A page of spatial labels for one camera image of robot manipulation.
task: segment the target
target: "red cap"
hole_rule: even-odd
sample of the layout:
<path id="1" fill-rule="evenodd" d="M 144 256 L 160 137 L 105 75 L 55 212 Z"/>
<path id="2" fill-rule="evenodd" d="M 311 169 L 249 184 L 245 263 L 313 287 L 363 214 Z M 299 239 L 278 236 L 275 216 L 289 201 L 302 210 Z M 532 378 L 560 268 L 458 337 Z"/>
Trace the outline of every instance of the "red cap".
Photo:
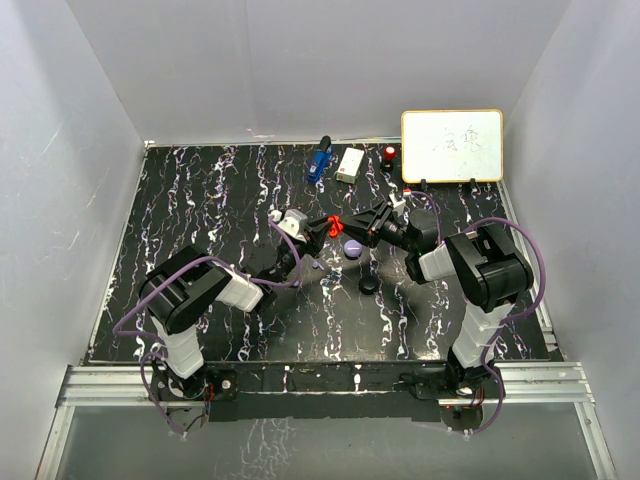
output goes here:
<path id="1" fill-rule="evenodd" d="M 390 162 L 394 158 L 396 158 L 396 149 L 393 148 L 392 146 L 388 146 L 387 148 L 385 148 L 384 149 L 384 159 L 387 162 Z"/>

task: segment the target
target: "metal frame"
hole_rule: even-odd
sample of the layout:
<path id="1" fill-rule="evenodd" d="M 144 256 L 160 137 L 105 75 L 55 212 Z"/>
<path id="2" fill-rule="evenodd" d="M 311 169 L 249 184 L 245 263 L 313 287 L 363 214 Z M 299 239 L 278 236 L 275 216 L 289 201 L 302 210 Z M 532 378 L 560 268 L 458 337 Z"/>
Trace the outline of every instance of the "metal frame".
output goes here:
<path id="1" fill-rule="evenodd" d="M 349 139 L 336 143 L 384 143 L 398 138 Z M 146 150 L 158 147 L 153 141 L 145 142 Z M 508 219 L 517 222 L 513 205 L 504 180 L 497 183 Z M 527 260 L 529 253 L 522 236 L 514 233 L 516 246 Z M 538 319 L 549 351 L 557 348 L 553 326 L 547 308 L 541 303 Z M 587 382 L 582 365 L 579 362 L 498 362 L 505 382 L 507 397 L 505 403 L 573 403 L 587 443 L 587 447 L 598 479 L 616 479 L 615 469 L 600 429 L 591 388 Z M 145 368 L 145 375 L 151 381 L 152 369 Z M 364 392 L 340 392 L 346 395 L 364 395 Z M 467 403 L 467 400 L 443 398 L 440 405 Z M 495 399 L 486 399 L 485 403 L 495 403 Z M 175 401 L 165 402 L 167 407 L 201 408 L 201 402 Z M 55 479 L 64 448 L 73 423 L 76 407 L 153 407 L 140 378 L 140 368 L 135 366 L 90 366 L 70 368 L 59 397 L 56 415 L 43 452 L 37 480 Z"/>
<path id="2" fill-rule="evenodd" d="M 497 362 L 505 384 L 505 403 L 590 403 L 593 402 L 591 388 L 579 362 Z M 147 381 L 151 382 L 153 371 L 145 368 Z M 338 395 L 366 395 L 383 392 L 335 392 Z M 255 393 L 277 395 L 277 393 Z M 316 395 L 301 392 L 296 395 Z M 496 403 L 496 399 L 485 403 Z M 163 402 L 167 407 L 201 408 L 201 401 Z M 469 400 L 444 397 L 440 405 L 467 405 Z M 131 407 L 153 406 L 140 378 L 140 368 L 117 367 L 73 367 L 69 369 L 59 397 L 62 407 Z"/>
<path id="3" fill-rule="evenodd" d="M 60 405 L 56 409 L 49 438 L 47 438 L 47 444 L 36 473 L 36 480 L 54 480 L 56 478 L 62 454 L 67 444 L 69 430 L 71 430 L 74 413 L 75 408 L 66 405 Z"/>

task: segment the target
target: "white wall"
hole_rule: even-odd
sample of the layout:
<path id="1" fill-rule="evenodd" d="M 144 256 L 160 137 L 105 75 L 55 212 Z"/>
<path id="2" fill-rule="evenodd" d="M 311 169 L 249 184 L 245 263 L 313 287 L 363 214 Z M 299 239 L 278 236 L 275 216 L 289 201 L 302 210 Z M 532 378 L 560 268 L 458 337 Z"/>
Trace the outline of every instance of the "white wall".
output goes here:
<path id="1" fill-rule="evenodd" d="M 568 0 L 67 0 L 145 140 L 398 136 L 509 113 Z"/>
<path id="2" fill-rule="evenodd" d="M 519 220 L 549 270 L 559 342 L 583 362 L 621 478 L 638 478 L 640 3 L 574 1 L 507 122 Z"/>
<path id="3" fill-rule="evenodd" d="M 0 478 L 33 478 L 142 142 L 63 0 L 0 0 Z"/>

